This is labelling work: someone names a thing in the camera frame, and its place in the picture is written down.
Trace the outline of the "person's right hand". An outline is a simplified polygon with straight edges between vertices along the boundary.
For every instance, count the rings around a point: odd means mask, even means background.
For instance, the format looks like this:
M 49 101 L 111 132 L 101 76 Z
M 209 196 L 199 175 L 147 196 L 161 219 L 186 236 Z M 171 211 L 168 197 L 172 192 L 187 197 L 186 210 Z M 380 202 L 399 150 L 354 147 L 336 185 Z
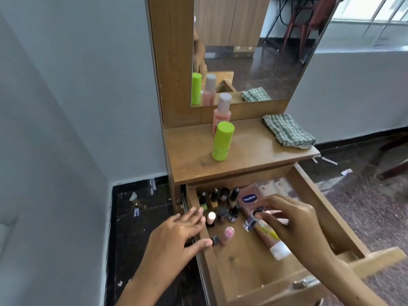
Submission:
M 321 252 L 333 253 L 311 205 L 284 195 L 272 195 L 259 200 L 256 206 L 264 206 L 264 213 L 272 214 L 282 223 L 282 229 L 274 231 L 297 259 Z

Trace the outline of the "person's right forearm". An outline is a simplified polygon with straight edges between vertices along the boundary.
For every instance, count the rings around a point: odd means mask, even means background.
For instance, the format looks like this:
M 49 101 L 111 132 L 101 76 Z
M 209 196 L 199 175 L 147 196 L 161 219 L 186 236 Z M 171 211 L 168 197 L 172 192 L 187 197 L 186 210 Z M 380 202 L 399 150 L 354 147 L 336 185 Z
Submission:
M 345 306 L 389 306 L 332 252 L 306 255 L 298 260 Z

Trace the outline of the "person's left forearm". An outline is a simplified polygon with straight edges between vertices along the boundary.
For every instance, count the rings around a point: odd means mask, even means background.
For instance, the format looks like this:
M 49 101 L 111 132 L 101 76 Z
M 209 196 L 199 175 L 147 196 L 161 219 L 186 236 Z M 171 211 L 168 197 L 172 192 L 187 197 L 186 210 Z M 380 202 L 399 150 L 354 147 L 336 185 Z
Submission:
M 137 271 L 115 306 L 155 306 L 174 279 L 166 273 Z

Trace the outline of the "pink-capped nail polish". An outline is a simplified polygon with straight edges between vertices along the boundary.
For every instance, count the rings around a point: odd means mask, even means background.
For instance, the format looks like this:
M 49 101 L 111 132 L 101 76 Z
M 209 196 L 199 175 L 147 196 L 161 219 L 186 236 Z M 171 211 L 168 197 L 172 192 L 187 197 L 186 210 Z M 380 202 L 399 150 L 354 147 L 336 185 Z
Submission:
M 232 226 L 227 226 L 223 233 L 220 235 L 220 243 L 222 245 L 227 245 L 235 235 L 234 228 Z

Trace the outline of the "pink lotion bottle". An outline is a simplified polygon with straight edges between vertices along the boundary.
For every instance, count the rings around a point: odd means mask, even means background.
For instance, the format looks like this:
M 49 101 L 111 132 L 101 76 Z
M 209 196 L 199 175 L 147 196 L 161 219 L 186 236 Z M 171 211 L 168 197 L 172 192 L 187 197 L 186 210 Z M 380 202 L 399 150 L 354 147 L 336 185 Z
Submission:
M 251 218 L 251 215 L 253 215 L 253 211 L 257 207 L 257 202 L 259 200 L 262 200 L 263 198 L 264 197 L 256 184 L 251 184 L 240 189 L 237 203 L 239 203 L 241 211 L 246 220 Z

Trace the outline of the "clear plastic organizer box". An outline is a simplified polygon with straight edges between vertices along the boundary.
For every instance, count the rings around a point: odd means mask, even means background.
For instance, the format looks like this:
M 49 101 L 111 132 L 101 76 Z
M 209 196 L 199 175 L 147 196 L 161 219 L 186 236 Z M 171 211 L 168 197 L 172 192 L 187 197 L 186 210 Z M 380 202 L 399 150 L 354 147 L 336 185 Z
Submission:
M 299 195 L 284 177 L 275 180 L 258 182 L 255 183 L 255 186 L 260 192 L 262 198 L 280 194 L 300 201 Z

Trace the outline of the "group of nail polish bottles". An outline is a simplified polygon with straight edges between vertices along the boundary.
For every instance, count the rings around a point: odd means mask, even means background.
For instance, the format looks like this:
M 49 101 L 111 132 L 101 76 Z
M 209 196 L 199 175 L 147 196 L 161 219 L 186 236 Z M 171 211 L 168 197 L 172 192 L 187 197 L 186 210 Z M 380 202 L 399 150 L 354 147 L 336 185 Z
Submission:
M 240 194 L 239 188 L 214 188 L 210 194 L 201 191 L 198 194 L 200 207 L 204 209 L 206 226 L 214 227 L 225 221 L 235 223 L 240 215 L 241 207 L 237 203 Z

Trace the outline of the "wooden drawer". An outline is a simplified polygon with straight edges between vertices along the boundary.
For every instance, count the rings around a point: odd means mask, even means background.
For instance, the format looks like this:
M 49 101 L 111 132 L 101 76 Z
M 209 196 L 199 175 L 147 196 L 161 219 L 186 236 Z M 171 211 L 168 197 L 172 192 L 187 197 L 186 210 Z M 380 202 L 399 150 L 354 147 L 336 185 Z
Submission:
M 299 164 L 281 166 L 227 179 L 188 184 L 188 208 L 199 207 L 198 194 L 214 188 L 242 187 L 257 181 L 284 177 L 302 202 L 312 205 L 331 250 L 360 277 L 369 277 L 403 261 L 406 254 L 398 247 L 370 252 L 320 192 Z M 217 245 L 197 256 L 202 283 L 209 306 L 313 306 L 331 293 L 322 285 L 292 290 L 293 282 L 312 275 L 290 254 L 276 260 L 255 230 L 246 231 L 245 217 L 235 223 L 225 221 L 204 229 L 196 238 L 223 233 L 232 226 L 235 236 L 226 246 Z

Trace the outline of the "lime green bottle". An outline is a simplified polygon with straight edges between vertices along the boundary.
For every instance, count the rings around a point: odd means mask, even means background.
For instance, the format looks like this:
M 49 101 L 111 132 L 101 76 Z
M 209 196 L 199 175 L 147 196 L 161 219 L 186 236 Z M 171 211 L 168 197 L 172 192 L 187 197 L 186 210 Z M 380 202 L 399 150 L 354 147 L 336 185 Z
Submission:
M 230 122 L 222 121 L 217 124 L 212 149 L 213 159 L 219 162 L 227 159 L 234 131 L 235 127 Z

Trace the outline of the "green checkered cloth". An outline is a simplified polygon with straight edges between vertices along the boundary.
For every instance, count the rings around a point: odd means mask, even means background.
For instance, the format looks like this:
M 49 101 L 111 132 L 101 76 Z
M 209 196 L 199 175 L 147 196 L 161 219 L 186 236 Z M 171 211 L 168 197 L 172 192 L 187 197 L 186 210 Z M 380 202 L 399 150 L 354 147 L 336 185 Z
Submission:
M 310 149 L 317 143 L 289 114 L 265 115 L 262 122 L 283 147 Z

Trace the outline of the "pink bottle with grey cap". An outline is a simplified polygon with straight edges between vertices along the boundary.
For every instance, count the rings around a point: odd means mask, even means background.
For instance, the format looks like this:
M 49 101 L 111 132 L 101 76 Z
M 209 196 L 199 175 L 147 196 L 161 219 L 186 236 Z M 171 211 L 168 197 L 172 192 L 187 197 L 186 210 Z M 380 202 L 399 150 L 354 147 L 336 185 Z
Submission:
M 213 112 L 212 135 L 215 136 L 217 126 L 220 122 L 228 122 L 231 118 L 230 104 L 232 96 L 230 93 L 220 93 L 217 108 Z

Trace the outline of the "wooden dressing table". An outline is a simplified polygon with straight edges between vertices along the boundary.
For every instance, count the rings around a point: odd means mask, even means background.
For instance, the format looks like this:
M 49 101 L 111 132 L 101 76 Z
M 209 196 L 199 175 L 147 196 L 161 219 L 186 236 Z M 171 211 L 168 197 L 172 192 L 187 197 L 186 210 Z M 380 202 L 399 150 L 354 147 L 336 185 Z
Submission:
M 225 161 L 211 156 L 213 107 L 191 107 L 194 0 L 147 0 L 159 92 L 171 204 L 183 212 L 186 185 L 223 179 L 317 157 L 320 152 L 283 147 L 264 126 L 264 115 L 284 113 L 289 100 L 231 105 L 235 127 Z

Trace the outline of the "black metal drawer rail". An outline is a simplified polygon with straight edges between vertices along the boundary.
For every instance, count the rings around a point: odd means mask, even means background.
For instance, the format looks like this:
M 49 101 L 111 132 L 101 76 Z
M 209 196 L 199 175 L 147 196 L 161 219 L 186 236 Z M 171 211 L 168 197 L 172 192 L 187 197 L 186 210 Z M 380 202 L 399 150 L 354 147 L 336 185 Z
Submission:
M 181 207 L 184 211 L 184 214 L 186 214 L 189 208 L 188 208 L 188 203 L 186 199 L 186 185 L 185 184 L 180 186 L 180 198 L 181 198 Z

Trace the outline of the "rectangular wall mirror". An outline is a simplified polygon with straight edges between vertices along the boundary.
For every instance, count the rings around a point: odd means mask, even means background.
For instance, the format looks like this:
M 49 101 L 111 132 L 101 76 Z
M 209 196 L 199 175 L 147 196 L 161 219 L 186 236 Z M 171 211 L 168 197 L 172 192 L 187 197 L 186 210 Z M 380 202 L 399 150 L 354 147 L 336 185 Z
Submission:
M 340 0 L 195 0 L 191 107 L 289 100 Z

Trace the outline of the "window with white frame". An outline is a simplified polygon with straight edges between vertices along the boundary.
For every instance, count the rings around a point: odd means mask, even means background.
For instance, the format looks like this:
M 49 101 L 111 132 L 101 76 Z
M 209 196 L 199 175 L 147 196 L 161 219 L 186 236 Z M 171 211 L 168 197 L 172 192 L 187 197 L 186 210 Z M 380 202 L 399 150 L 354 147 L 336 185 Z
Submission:
M 340 0 L 331 22 L 408 26 L 408 0 Z

